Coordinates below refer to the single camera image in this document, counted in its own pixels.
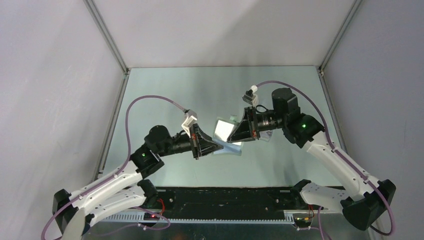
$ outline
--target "red wire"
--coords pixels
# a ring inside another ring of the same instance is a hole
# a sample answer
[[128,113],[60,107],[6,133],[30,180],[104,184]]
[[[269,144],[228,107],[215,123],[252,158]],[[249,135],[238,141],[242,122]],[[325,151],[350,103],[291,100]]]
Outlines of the red wire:
[[309,216],[311,216],[311,218],[315,217],[314,207],[312,207],[311,204],[309,204]]
[[165,212],[165,203],[162,198],[159,198],[157,201],[162,204],[162,211],[159,213],[160,215],[162,215]]

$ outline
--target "white wall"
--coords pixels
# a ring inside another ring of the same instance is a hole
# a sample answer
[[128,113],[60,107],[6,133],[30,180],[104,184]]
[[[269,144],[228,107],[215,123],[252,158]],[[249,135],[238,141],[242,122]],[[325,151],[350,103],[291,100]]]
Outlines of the white wall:
[[129,67],[319,65],[354,0],[96,0]]
[[324,75],[349,153],[397,187],[389,239],[423,238],[423,10],[422,0],[365,1]]
[[2,1],[0,56],[1,239],[39,239],[93,177],[123,75],[81,0]]

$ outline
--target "black cable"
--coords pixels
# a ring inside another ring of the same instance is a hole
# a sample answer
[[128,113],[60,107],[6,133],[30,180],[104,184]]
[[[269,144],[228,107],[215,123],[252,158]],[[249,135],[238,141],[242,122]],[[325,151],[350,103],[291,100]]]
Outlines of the black cable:
[[[259,111],[259,110],[258,110],[258,107],[261,107],[261,108],[265,109],[265,111]],[[266,113],[266,112],[268,112],[268,111],[269,111],[269,109],[268,109],[268,108],[266,108],[264,105],[261,105],[261,104],[256,105],[256,112],[257,112],[257,113],[259,113],[259,114],[263,114],[263,113]]]

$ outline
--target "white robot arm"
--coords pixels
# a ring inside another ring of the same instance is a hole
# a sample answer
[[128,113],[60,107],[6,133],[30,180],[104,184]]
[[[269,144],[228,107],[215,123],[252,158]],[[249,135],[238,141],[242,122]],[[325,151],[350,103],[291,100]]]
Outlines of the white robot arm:
[[[186,120],[191,119],[192,112],[187,112]],[[192,152],[199,159],[214,151],[221,150],[222,145],[215,143],[194,123],[184,121],[190,134],[184,131],[171,137],[165,126],[154,126],[144,138],[145,143],[130,156],[127,164],[99,178],[89,185],[68,193],[62,189],[54,195],[53,214],[59,229],[64,233],[67,225],[78,210],[84,210],[85,226],[83,233],[102,219],[125,209],[145,206],[151,207],[157,201],[158,192],[153,184],[145,179],[160,169],[164,162],[161,157],[178,153]]]
[[[243,96],[243,100],[251,105],[254,105],[253,100],[258,100],[254,90],[251,88]],[[395,194],[395,185],[388,179],[379,181],[334,142],[328,142],[330,137],[326,135],[326,129],[314,117],[301,113],[297,97],[290,88],[278,88],[271,97],[274,109],[259,112],[255,106],[245,107],[241,122],[227,141],[254,141],[261,137],[263,131],[282,129],[289,142],[320,160],[344,187],[319,186],[304,179],[290,190],[297,199],[298,207],[318,205],[343,213],[353,226],[366,230],[387,210],[381,197],[389,205]]]

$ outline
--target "reflective surface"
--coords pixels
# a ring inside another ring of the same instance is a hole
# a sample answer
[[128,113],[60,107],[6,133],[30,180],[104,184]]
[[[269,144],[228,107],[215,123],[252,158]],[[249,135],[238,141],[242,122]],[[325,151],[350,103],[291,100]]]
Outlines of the reflective surface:
[[[216,123],[214,137],[221,141],[226,142],[231,132],[233,131],[235,124],[236,123],[230,123],[230,122],[226,122],[219,119],[218,122]],[[240,146],[242,145],[242,142],[234,142],[232,144]]]
[[[252,85],[267,80],[283,81],[306,93],[328,121],[329,132],[338,138],[324,91],[314,66],[249,67],[171,67],[133,68],[122,100],[104,172],[122,164],[127,156],[124,128],[125,111],[130,102],[143,95],[162,95],[197,113],[200,128],[213,137],[218,118],[241,119],[247,103],[243,94]],[[256,92],[259,104],[272,109],[271,93],[279,84],[266,84]],[[314,108],[299,96],[301,110],[319,119]],[[143,99],[129,113],[129,134],[134,152],[155,125],[169,133],[180,132],[183,113],[169,102]],[[175,187],[276,187],[293,186],[310,179],[323,186],[340,183],[313,156],[289,143],[282,130],[275,130],[269,142],[245,142],[241,156],[217,154],[193,159],[191,152],[163,157],[165,166],[148,178],[155,186]]]
[[[333,240],[370,240],[367,231],[351,226],[341,214],[322,214],[324,230]],[[109,233],[128,223],[99,222],[90,232]],[[315,219],[312,226],[318,227]],[[95,237],[87,233],[85,240],[320,240],[318,230],[296,229],[289,224],[171,224],[160,231],[146,230],[141,227],[129,227],[113,235]]]

